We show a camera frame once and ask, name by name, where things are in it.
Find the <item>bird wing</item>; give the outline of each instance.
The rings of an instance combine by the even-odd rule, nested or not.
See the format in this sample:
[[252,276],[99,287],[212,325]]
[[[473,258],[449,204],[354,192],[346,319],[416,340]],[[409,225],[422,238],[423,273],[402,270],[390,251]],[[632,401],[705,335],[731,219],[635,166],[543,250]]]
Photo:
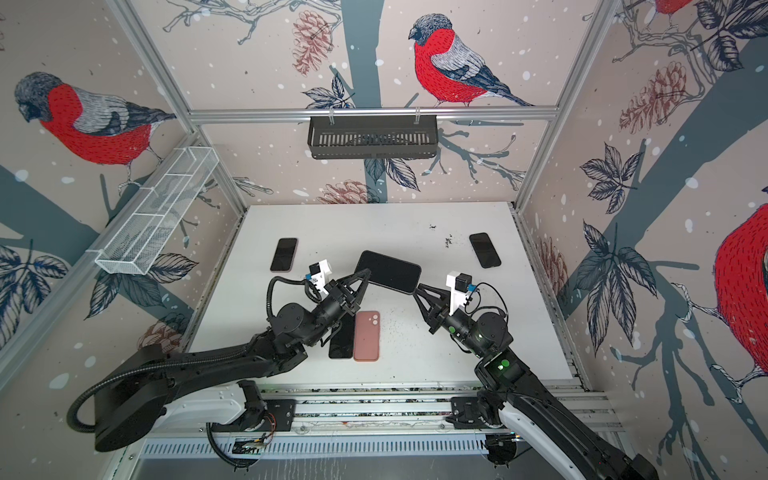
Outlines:
[[469,81],[485,67],[485,60],[464,45],[458,35],[453,36],[451,48],[446,53],[438,53],[431,59],[435,68],[446,77],[465,84],[472,84]]
[[83,113],[74,121],[74,129],[89,135],[112,136],[126,130],[129,113],[126,101],[116,95],[92,94],[72,87],[78,94]]

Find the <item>red bird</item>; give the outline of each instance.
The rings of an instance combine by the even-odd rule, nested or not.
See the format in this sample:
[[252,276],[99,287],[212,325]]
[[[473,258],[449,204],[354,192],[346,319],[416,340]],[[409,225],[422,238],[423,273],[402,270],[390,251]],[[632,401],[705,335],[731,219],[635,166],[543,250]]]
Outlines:
[[515,97],[491,73],[485,60],[464,45],[445,15],[431,13],[419,18],[408,38],[416,42],[416,77],[437,98],[435,106],[444,101],[469,105],[481,97],[508,98],[518,105],[531,106]]
[[[695,308],[722,320],[752,356],[755,366],[741,380],[733,379],[722,366],[712,365],[733,383],[737,396],[730,400],[741,403],[744,385],[768,376],[768,204],[762,205],[723,240],[717,250],[714,275],[717,308],[698,306],[690,301],[685,286],[673,285],[683,290],[689,309]],[[690,310],[682,320],[689,319]]]
[[41,71],[24,77],[16,85],[15,96],[27,122],[39,119],[46,130],[83,160],[125,165],[128,180],[118,191],[128,184],[138,185],[131,180],[131,162],[145,150],[152,150],[149,140],[160,123],[176,118],[114,95],[73,87]]

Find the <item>black cable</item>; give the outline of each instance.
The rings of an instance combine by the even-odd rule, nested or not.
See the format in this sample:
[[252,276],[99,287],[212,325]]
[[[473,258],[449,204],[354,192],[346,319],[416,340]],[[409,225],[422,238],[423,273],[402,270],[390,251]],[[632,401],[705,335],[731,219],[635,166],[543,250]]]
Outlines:
[[[467,299],[467,304],[469,304],[469,301],[472,300],[472,295],[475,295],[475,292],[477,292],[477,294],[480,295],[479,290],[480,290],[480,286],[481,285],[490,286],[493,289],[493,291],[496,292],[496,295],[498,296],[498,299],[502,301],[502,305],[504,306],[504,321],[506,322],[507,325],[509,325],[509,309],[507,308],[507,303],[504,301],[504,297],[502,297],[502,295],[498,292],[498,290],[496,290],[496,287],[494,287],[490,283],[486,283],[486,282],[478,283],[475,286],[475,291],[469,294],[469,298]],[[478,303],[478,307],[476,307],[470,313],[467,313],[467,315],[471,316],[473,313],[477,312],[478,310],[480,310],[480,303]]]
[[270,285],[266,288],[266,317],[267,319],[270,319],[274,317],[272,314],[272,290],[275,288],[275,283],[277,282],[283,282],[288,283],[289,285],[302,285],[304,283],[304,280],[290,280],[287,278],[284,278],[282,276],[274,276],[272,277],[272,280],[270,280]]
[[258,458],[255,458],[255,459],[232,458],[226,453],[224,453],[224,451],[219,448],[219,445],[214,440],[214,433],[210,429],[211,426],[213,426],[213,423],[211,422],[208,422],[205,424],[205,434],[208,437],[208,444],[210,445],[211,449],[214,451],[217,457],[221,458],[230,466],[233,466],[235,468],[235,472],[237,471],[238,468],[245,468],[247,471],[251,465],[259,461]]
[[237,357],[245,355],[248,352],[250,347],[251,347],[251,343],[248,343],[245,347],[243,347],[241,350],[239,350],[236,353],[216,356],[209,359],[199,359],[199,360],[194,359],[194,360],[184,360],[179,362],[155,363],[153,365],[138,366],[134,369],[126,370],[125,372],[118,373],[117,375],[107,377],[106,379],[103,379],[96,385],[92,386],[90,389],[85,390],[82,394],[80,394],[79,397],[75,399],[75,401],[72,403],[72,405],[69,407],[69,410],[67,411],[67,425],[69,425],[69,428],[75,430],[76,432],[93,433],[96,428],[96,425],[89,425],[87,423],[81,422],[78,419],[78,410],[80,410],[80,407],[83,406],[85,401],[90,399],[93,395],[95,395],[96,392],[98,392],[99,390],[103,389],[106,386],[111,385],[112,383],[119,382],[122,379],[126,379],[130,376],[134,376],[139,373],[156,372],[158,370],[165,370],[165,369],[178,367],[178,366],[226,362],[228,360],[236,359]]

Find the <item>phone screen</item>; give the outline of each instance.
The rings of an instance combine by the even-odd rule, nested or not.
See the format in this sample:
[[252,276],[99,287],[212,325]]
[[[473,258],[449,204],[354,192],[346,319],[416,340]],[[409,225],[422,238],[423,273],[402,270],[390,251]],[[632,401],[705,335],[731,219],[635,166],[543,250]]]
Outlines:
[[483,268],[491,268],[492,266],[499,266],[502,264],[502,259],[498,258],[496,249],[491,243],[491,237],[487,233],[474,233],[469,236],[469,242],[472,244],[472,248],[475,249],[475,254],[480,260],[480,266]]
[[355,346],[355,317],[345,313],[339,332],[333,336],[328,349],[331,359],[351,359]]
[[296,253],[296,244],[299,242],[296,238],[281,238],[277,241],[275,257],[272,259],[270,271],[290,272],[293,265],[293,255]]
[[370,283],[385,286],[398,292],[412,295],[419,284],[422,268],[415,263],[398,260],[381,253],[366,250],[360,255],[356,272],[371,269]]

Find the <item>vent grille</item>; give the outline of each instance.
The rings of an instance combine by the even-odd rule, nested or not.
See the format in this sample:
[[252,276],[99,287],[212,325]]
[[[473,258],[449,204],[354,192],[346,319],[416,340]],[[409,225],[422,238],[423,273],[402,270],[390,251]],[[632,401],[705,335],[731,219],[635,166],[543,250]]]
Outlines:
[[[267,459],[325,458],[329,456],[399,455],[485,455],[483,434],[369,435],[276,437],[257,454],[233,455],[235,441],[248,436],[231,436],[217,443],[235,458],[259,456]],[[215,458],[205,438],[148,439],[141,458]]]

